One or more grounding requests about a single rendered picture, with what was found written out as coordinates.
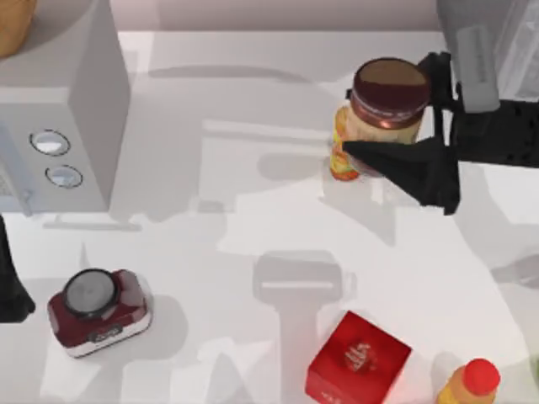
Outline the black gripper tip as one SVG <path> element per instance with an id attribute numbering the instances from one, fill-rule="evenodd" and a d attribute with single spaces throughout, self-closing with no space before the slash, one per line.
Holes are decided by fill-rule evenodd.
<path id="1" fill-rule="evenodd" d="M 0 324 L 23 322 L 35 308 L 14 267 L 5 222 L 0 215 Z"/>

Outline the woven wooden basket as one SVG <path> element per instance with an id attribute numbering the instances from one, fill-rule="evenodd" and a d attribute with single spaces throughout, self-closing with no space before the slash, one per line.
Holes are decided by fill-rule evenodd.
<path id="1" fill-rule="evenodd" d="M 16 54 L 24 44 L 37 0 L 0 0 L 0 59 Z"/>

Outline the red kitchen scale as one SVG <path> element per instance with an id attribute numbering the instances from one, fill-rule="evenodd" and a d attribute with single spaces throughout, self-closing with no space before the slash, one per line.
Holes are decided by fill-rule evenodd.
<path id="1" fill-rule="evenodd" d="M 152 310 L 136 274 L 87 268 L 47 304 L 51 330 L 73 358 L 92 354 L 148 329 Z"/>

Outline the orange bottle with red cap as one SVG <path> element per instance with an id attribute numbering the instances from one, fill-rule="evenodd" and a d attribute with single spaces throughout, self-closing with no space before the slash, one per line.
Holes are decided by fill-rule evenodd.
<path id="1" fill-rule="evenodd" d="M 453 372 L 435 404 L 494 404 L 500 381 L 500 373 L 492 362 L 473 359 Z"/>

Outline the microwave knob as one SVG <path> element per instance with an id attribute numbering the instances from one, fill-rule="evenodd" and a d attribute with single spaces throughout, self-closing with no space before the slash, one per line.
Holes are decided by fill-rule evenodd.
<path id="1" fill-rule="evenodd" d="M 56 130 L 42 130 L 29 135 L 30 145 L 41 154 L 59 157 L 66 154 L 70 148 L 70 141 Z"/>
<path id="2" fill-rule="evenodd" d="M 83 175 L 69 165 L 48 167 L 45 176 L 53 185 L 63 189 L 75 189 L 83 183 Z"/>

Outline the red box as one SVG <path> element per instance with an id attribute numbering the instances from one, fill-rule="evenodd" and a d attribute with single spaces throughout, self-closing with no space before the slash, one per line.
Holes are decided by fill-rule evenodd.
<path id="1" fill-rule="evenodd" d="M 347 311 L 307 370 L 305 392 L 318 404 L 383 404 L 411 347 Z"/>

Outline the pale microwave oven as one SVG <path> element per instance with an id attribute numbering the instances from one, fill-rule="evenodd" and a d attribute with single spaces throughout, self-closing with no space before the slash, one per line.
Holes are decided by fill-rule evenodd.
<path id="1" fill-rule="evenodd" d="M 109 0 L 38 0 L 27 40 L 0 61 L 0 213 L 100 212 L 109 208 L 131 87 Z M 61 132 L 59 157 L 29 135 Z M 83 175 L 53 185 L 48 167 Z"/>

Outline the jar with dark red lid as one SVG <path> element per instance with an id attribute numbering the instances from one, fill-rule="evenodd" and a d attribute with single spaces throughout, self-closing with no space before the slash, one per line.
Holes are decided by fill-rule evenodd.
<path id="1" fill-rule="evenodd" d="M 412 144 L 430 101 L 430 80 L 412 62 L 394 57 L 373 59 L 355 73 L 347 98 L 335 113 L 329 170 L 341 181 L 379 173 L 347 155 L 346 141 Z"/>

